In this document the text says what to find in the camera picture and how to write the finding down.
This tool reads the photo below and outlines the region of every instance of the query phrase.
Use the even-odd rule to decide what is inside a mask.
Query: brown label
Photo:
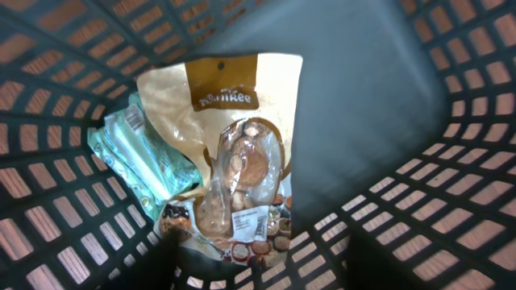
[[[258,55],[207,58],[185,64],[193,110],[256,110]]]

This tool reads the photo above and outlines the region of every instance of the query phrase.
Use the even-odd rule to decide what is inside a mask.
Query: nut
[[[248,122],[243,130],[249,137],[267,137],[270,129],[266,125],[258,122]]]

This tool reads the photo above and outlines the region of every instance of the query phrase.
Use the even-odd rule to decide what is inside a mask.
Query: plastic basket
[[[267,271],[183,251],[176,288],[341,288],[350,231],[421,288],[514,286],[514,12],[512,0],[0,1],[0,288],[95,288],[138,263],[159,241],[87,128],[150,68],[259,51],[305,58],[298,236]]]

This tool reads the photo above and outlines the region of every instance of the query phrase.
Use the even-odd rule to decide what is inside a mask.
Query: white sticker
[[[238,242],[267,240],[268,206],[240,210],[231,215],[233,218],[233,238]]]
[[[138,105],[130,104],[125,111],[125,119],[129,127],[139,134],[144,128],[144,113],[139,109]]]

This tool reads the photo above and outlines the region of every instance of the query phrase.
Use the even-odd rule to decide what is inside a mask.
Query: package
[[[138,93],[129,97],[126,109],[104,120],[104,127],[88,129],[88,145],[124,179],[152,220],[172,197],[202,185],[195,165],[170,147],[147,120]]]
[[[179,213],[188,211],[184,247],[240,264],[257,256],[267,267],[285,257],[301,67],[300,56],[261,53],[205,58],[139,77],[148,120],[193,161],[204,184],[167,205],[158,234],[166,234],[164,221],[184,227]]]

